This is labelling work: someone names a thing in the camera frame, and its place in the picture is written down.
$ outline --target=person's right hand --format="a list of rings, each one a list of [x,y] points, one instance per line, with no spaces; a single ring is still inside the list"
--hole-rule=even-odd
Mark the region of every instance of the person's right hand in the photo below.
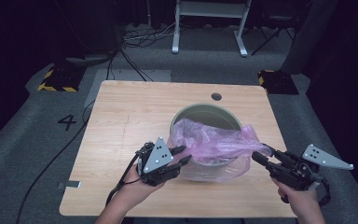
[[[155,187],[149,186],[139,179],[136,172],[136,164],[130,168],[124,185],[112,198],[110,203],[104,208],[94,224],[118,224],[121,223],[124,216],[138,203],[143,202],[151,193],[162,188],[165,183],[159,184]]]
[[[279,187],[281,197],[287,197],[293,213],[298,217],[300,224],[324,224],[324,216],[318,203],[316,190],[295,190],[272,178]]]

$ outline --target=wooden table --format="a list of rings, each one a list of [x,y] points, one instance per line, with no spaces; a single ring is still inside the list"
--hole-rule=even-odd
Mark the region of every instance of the wooden table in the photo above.
[[[222,100],[212,99],[214,92]],[[60,212],[65,216],[100,215],[135,151],[159,136],[167,141],[175,114],[197,103],[224,107],[242,126],[252,124],[261,142],[286,150],[267,95],[259,86],[104,81],[70,176],[70,180],[81,181],[81,187],[66,188]],[[252,161],[249,172],[224,183],[193,182],[179,176],[128,216],[294,217],[277,189],[269,172]]]

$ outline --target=wire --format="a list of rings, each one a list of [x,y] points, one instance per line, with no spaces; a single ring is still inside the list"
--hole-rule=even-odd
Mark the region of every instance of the wire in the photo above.
[[[135,154],[135,156],[133,156],[132,160],[130,161],[130,164],[127,166],[126,171],[121,176],[121,178],[118,181],[116,187],[114,189],[112,189],[110,191],[109,195],[107,196],[105,206],[107,206],[110,203],[110,201],[112,200],[113,196],[115,196],[116,192],[118,192],[124,185],[135,183],[135,182],[137,182],[137,181],[139,181],[141,179],[141,178],[139,178],[139,179],[136,179],[136,180],[128,182],[128,183],[124,182],[124,178],[126,177],[127,173],[129,172],[130,168],[132,167],[133,163],[136,161],[136,159],[138,159],[138,157],[139,157],[139,154],[137,154],[137,153]]]
[[[115,74],[112,71],[112,68],[110,68],[110,74],[112,74],[113,80],[116,80]]]
[[[326,191],[326,194],[322,197],[322,199],[319,201],[320,206],[324,206],[328,203],[330,203],[331,200],[331,194],[330,194],[330,185],[326,178],[322,180],[322,184],[324,185],[324,189]]]
[[[158,40],[161,40],[161,39],[164,39],[165,37],[169,36],[169,35],[173,35],[174,32],[171,32],[171,33],[168,33],[168,34],[165,34],[167,31],[170,31],[172,30],[173,26],[175,25],[175,22],[172,23],[171,25],[167,26],[164,30],[162,31],[156,31],[152,34],[148,34],[148,32],[150,31],[150,29],[147,29],[142,35],[138,35],[138,31],[141,31],[141,30],[137,30],[137,31],[129,31],[127,32],[124,36],[123,36],[123,39],[124,39],[124,42],[125,42],[125,45],[126,47],[129,47],[129,48],[145,48],[145,47],[148,47],[154,43],[156,43]],[[133,43],[130,43],[130,41],[133,41],[133,40],[139,40],[139,43],[138,44],[133,44]],[[149,44],[146,44],[146,45],[143,45],[143,43],[145,43],[145,41],[152,41],[151,43]]]
[[[84,115],[86,114],[86,110],[89,108],[89,106],[93,105],[95,103],[95,100],[91,101],[91,103],[89,103],[86,108],[84,108],[83,110],[83,114],[81,116],[81,118],[83,119],[83,123],[87,123],[88,120],[87,119],[84,119]]]
[[[143,37],[143,36],[147,36],[148,32],[150,31],[151,29],[150,28],[147,28],[147,29],[140,29],[140,30],[133,30],[133,31],[128,31],[126,34],[124,34],[124,37],[126,35],[130,35],[130,36],[138,36],[138,37]]]
[[[20,209],[19,212],[17,214],[17,219],[16,219],[16,223],[19,224],[20,223],[20,217],[21,217],[21,212],[22,212],[22,208],[25,205],[25,201],[28,198],[28,195],[31,193],[31,190],[33,189],[34,185],[36,184],[36,182],[40,179],[40,177],[46,172],[46,170],[49,168],[49,166],[71,145],[71,143],[77,138],[77,136],[81,133],[81,131],[87,126],[87,123],[89,122],[90,117],[83,123],[83,125],[80,127],[80,129],[77,131],[77,133],[75,134],[75,136],[65,145],[65,147],[63,147],[54,157],[53,159],[51,159],[51,161],[45,166],[45,168],[42,170],[42,172],[40,172],[40,174],[37,176],[37,178],[34,180],[34,182],[31,184],[31,186],[28,188],[27,192],[25,193],[25,196],[22,199],[21,205],[20,205]]]
[[[94,53],[110,53],[110,52],[114,51],[114,49],[112,49],[110,51],[109,50],[106,51],[106,50],[102,50],[102,49],[92,49],[89,46],[87,46],[83,42],[83,40],[77,35],[75,28],[72,26],[71,22],[69,22],[68,18],[63,13],[62,8],[61,8],[60,4],[58,4],[57,0],[54,0],[54,3],[57,6],[58,10],[61,12],[61,15],[64,18],[67,25],[69,26],[69,29],[72,31],[73,35],[76,37],[77,41],[83,46],[83,48],[88,49],[89,51],[94,52]]]
[[[121,53],[123,54],[127,63],[130,64],[130,66],[139,74],[139,76],[141,76],[141,78],[144,81],[147,81],[144,76],[148,77],[151,81],[153,81],[153,79],[150,76],[148,76],[145,72],[143,72],[141,69],[139,69],[138,66],[133,61],[131,61],[130,57],[123,51],[123,49],[121,50]]]
[[[97,65],[97,64],[101,64],[101,63],[105,63],[107,61],[109,61],[112,57],[115,57],[117,51],[119,50],[119,47],[113,48],[112,50],[104,50],[104,49],[92,49],[89,46],[87,46],[83,40],[77,35],[77,32],[75,30],[75,28],[72,26],[71,22],[69,22],[68,18],[65,16],[65,14],[62,11],[61,6],[58,4],[57,0],[54,0],[55,5],[57,6],[58,10],[61,12],[62,17],[64,18],[65,22],[67,23],[67,25],[69,26],[70,30],[72,31],[72,34],[75,36],[75,38],[77,39],[77,41],[80,43],[80,45],[85,48],[88,49],[89,51],[93,52],[93,53],[104,53],[107,54],[107,56],[105,58],[102,59],[97,59],[97,60],[91,60],[91,61],[85,61],[85,62],[71,62],[68,61],[69,63],[72,63],[74,66],[76,67],[89,67],[89,66],[93,66],[93,65]],[[109,27],[112,31],[112,33],[114,33],[115,31],[112,29],[112,22],[109,18]]]
[[[106,80],[109,80],[109,70],[111,70],[112,61],[113,58],[110,60],[109,64],[107,65]]]

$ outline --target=gray carpet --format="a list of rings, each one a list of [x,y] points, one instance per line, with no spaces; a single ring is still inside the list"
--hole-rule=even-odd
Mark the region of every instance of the gray carpet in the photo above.
[[[232,31],[233,27],[186,30],[181,34],[176,55],[171,54],[171,36],[146,48],[124,51],[144,71],[169,71],[171,82],[258,85],[256,74],[259,70],[280,68],[290,48],[290,39],[285,33],[274,38],[255,56],[242,58]],[[248,51],[252,51],[261,44],[263,36],[253,30],[243,39]],[[92,87],[106,72],[107,63],[87,69],[79,92],[37,91],[49,68],[50,65],[42,68],[30,79],[26,86],[29,99],[0,132],[0,223],[15,222],[27,189],[81,129],[83,119],[91,111],[89,107],[83,114],[85,105],[95,97]],[[112,69],[132,70],[120,53],[113,60]],[[302,75],[293,76],[293,79],[299,95],[268,96],[287,148],[301,154],[308,144],[314,144],[339,157],[305,95],[310,81]],[[167,81],[162,77],[154,80]],[[68,115],[73,115],[76,123],[66,131],[66,125],[58,121]],[[63,191],[57,186],[69,178],[83,133],[84,130],[36,182],[23,206],[20,223],[91,223],[95,219],[64,217],[59,212]],[[358,223],[358,186],[351,172],[322,168],[321,174],[330,182],[332,193],[331,203],[323,207],[327,223]],[[294,223],[294,220],[246,218],[246,223]]]

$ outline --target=bucket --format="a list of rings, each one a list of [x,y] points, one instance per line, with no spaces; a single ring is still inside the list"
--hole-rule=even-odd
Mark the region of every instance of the bucket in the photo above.
[[[171,123],[170,133],[173,125],[180,119],[192,119],[204,125],[227,130],[241,130],[240,121],[222,106],[211,104],[188,105],[180,110]]]

